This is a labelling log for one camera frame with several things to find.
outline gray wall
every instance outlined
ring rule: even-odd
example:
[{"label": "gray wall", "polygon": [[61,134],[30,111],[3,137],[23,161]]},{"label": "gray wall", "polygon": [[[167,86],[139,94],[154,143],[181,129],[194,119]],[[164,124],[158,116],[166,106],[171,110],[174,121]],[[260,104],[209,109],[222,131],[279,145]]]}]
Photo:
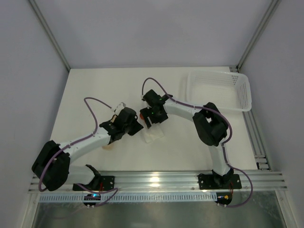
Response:
[{"label": "gray wall", "polygon": [[0,2],[1,227],[19,222],[30,167],[49,140],[67,79],[26,0]]},{"label": "gray wall", "polygon": [[282,1],[242,73],[276,170],[304,205],[304,2]]},{"label": "gray wall", "polygon": [[270,0],[36,0],[72,68],[228,66]]}]

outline white plastic basket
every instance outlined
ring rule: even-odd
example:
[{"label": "white plastic basket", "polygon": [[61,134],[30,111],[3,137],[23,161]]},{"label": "white plastic basket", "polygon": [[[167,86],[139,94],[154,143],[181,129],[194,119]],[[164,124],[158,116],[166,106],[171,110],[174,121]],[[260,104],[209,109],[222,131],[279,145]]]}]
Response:
[{"label": "white plastic basket", "polygon": [[220,110],[248,112],[250,84],[244,74],[195,70],[188,75],[186,100],[196,105],[212,102]]}]

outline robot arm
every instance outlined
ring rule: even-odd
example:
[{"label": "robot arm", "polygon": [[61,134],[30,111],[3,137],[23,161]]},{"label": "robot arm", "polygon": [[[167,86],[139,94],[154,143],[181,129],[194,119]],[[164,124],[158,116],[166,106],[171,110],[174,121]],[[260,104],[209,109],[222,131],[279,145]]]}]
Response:
[{"label": "robot arm", "polygon": [[136,112],[131,108],[125,107],[124,103],[118,105],[114,117],[101,123],[95,134],[85,140],[83,138],[87,136],[60,144],[49,141],[44,145],[32,166],[32,171],[38,178],[41,177],[51,157],[65,148],[52,161],[43,177],[42,182],[49,191],[54,191],[63,184],[74,184],[73,190],[82,190],[75,183],[81,183],[89,190],[99,190],[102,177],[96,169],[91,165],[79,167],[70,164],[96,148],[120,140],[126,133],[132,136],[143,128],[137,122]]},{"label": "robot arm", "polygon": [[[221,143],[227,136],[228,125],[220,116],[206,110],[178,104],[170,100],[167,95],[161,97],[153,90],[148,91],[142,98],[147,102],[148,107],[142,109],[140,113],[148,128],[152,124],[162,123],[168,119],[168,114],[194,122],[199,138],[208,146],[211,153],[214,181],[221,187],[230,180],[233,169],[225,163],[221,147]],[[207,103],[205,107],[219,112],[213,103]]]}]

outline black clamp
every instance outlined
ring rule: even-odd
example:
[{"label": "black clamp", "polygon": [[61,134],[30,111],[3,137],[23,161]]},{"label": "black clamp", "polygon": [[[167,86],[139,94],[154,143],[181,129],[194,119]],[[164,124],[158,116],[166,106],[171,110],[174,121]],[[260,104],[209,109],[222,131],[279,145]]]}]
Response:
[{"label": "black clamp", "polygon": [[217,189],[229,189],[230,185],[234,189],[241,189],[242,184],[238,174],[233,174],[233,169],[230,169],[228,173],[223,176],[218,175],[214,171],[212,174],[199,174],[198,183],[200,190],[217,190]]},{"label": "black clamp", "polygon": [[[102,176],[92,165],[85,166],[88,167],[95,176],[90,183],[82,184],[83,187],[91,191],[109,191],[114,188],[115,176]],[[83,189],[77,184],[73,184],[73,191],[83,191]]]},{"label": "black clamp", "polygon": [[122,109],[113,122],[110,120],[103,122],[99,127],[105,128],[108,131],[108,135],[111,136],[109,144],[120,140],[126,133],[133,136],[143,128],[143,126],[137,122],[136,112],[128,107]]},{"label": "black clamp", "polygon": [[168,115],[163,107],[169,99],[167,95],[160,96],[151,89],[142,98],[142,100],[149,105],[149,108],[140,110],[140,114],[148,128],[150,128],[152,124],[162,123],[168,119]]}]

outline metal extrusion frame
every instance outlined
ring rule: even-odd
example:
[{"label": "metal extrusion frame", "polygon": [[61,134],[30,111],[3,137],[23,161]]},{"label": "metal extrusion frame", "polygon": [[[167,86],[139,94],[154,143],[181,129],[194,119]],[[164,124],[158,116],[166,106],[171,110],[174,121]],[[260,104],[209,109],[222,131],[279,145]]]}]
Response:
[{"label": "metal extrusion frame", "polygon": [[[70,67],[64,53],[62,52],[58,42],[56,41],[56,38],[53,35],[50,27],[48,26],[48,23],[47,23],[46,19],[44,18],[38,4],[36,3],[36,0],[28,0],[28,1],[30,3],[30,6],[32,7],[34,13],[36,14],[39,22],[41,23],[43,29],[45,30],[45,32],[47,34],[47,37],[49,38],[50,42],[53,44],[53,46],[54,46],[56,52],[58,53],[61,61],[66,66],[66,69],[69,72],[71,70],[71,67]],[[245,51],[242,54],[239,63],[236,66],[236,68],[238,70],[240,70],[242,68],[242,66],[244,65],[246,59],[250,55],[250,53],[251,53],[252,49],[254,48],[255,44],[258,42],[259,38],[261,37],[262,33],[264,32],[265,28],[267,27],[267,24],[269,23],[271,17],[275,13],[275,11],[276,11],[277,7],[279,6],[280,2],[281,2],[281,0],[271,0],[266,12],[262,16],[261,21],[259,22],[255,32],[253,33],[252,38],[250,39],[248,45],[246,46]]]},{"label": "metal extrusion frame", "polygon": [[28,2],[30,4],[30,6],[32,7],[34,13],[36,14],[40,24],[42,25],[42,28],[46,32],[48,39],[52,43],[56,52],[58,53],[62,63],[65,65],[67,71],[70,72],[71,67],[70,67],[69,63],[67,62],[67,59],[66,59],[65,55],[63,54],[59,44],[57,43],[50,27],[48,26],[47,21],[45,20],[42,12],[40,11],[40,8],[39,8],[38,4],[35,2],[35,0],[28,0]]},{"label": "metal extrusion frame", "polygon": [[28,205],[26,212],[23,216],[23,220],[21,221],[21,225],[20,225],[21,228],[32,227],[34,223],[34,218],[37,211],[39,199],[40,199],[40,194],[38,193],[27,195],[26,200],[28,202]]},{"label": "metal extrusion frame", "polygon": [[[227,190],[200,190],[198,177],[200,173],[211,174],[210,171],[101,171],[101,175],[115,176],[115,187],[121,193],[143,193],[143,192],[223,192]],[[242,189],[234,191],[250,191],[250,184],[247,177],[241,172]],[[265,190],[287,190],[286,183],[281,172],[270,171],[246,171],[252,180],[255,191]],[[38,193],[39,179],[34,176],[28,190],[29,193]],[[74,193],[73,185],[63,185],[57,193]]]},{"label": "metal extrusion frame", "polygon": [[291,196],[289,191],[275,191],[276,197],[283,214],[284,221],[288,228],[301,227],[297,222],[295,212],[293,211],[294,206],[291,205]]},{"label": "metal extrusion frame", "polygon": [[249,112],[243,112],[243,117],[258,169],[267,169],[271,171],[272,169],[269,162],[269,157],[267,156],[263,138],[257,126],[257,122],[252,110]]}]

